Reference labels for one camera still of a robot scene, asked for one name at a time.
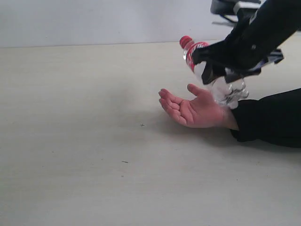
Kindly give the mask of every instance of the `white table surface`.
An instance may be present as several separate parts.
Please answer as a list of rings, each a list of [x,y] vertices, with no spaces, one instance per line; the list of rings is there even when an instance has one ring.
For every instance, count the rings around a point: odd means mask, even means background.
[[[300,43],[251,98],[301,85]],[[300,225],[299,149],[173,123],[189,82],[178,43],[0,49],[0,225]]]

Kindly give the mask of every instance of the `bottle label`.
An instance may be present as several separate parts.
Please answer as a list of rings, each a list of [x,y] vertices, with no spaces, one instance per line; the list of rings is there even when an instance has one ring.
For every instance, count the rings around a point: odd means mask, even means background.
[[[186,63],[193,72],[194,72],[195,65],[193,63],[192,53],[194,52],[194,50],[196,48],[203,48],[203,47],[206,47],[206,46],[209,46],[209,44],[207,42],[200,41],[200,42],[194,43],[192,46],[190,46],[189,50],[187,51]]]

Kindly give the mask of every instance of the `plastic bottle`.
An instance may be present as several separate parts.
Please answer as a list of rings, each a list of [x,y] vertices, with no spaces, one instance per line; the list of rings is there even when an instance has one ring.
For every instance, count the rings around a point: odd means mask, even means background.
[[[192,53],[196,48],[203,48],[208,46],[207,42],[196,42],[189,36],[183,36],[180,40],[180,45],[184,50],[184,60],[190,69],[194,72],[198,80],[202,81],[202,74],[204,72],[206,62],[201,62],[200,64],[194,65],[192,60]],[[246,91],[246,85],[243,79],[237,80],[232,83],[226,83],[224,77],[219,77],[218,79],[206,85],[206,88],[212,93],[215,101],[222,106],[228,106],[234,109],[238,106],[238,101],[240,99],[245,99],[249,96],[248,91]]]

